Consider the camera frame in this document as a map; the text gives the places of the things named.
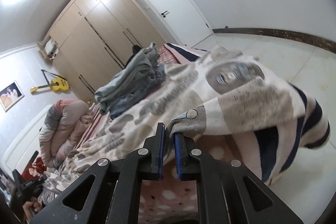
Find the person left hand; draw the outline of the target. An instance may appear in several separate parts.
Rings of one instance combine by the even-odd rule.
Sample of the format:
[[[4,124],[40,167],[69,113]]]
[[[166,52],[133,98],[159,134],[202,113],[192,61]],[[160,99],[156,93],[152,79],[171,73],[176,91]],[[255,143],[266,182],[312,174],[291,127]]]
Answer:
[[[26,201],[22,208],[25,212],[26,221],[29,223],[43,209],[43,206],[38,201]]]

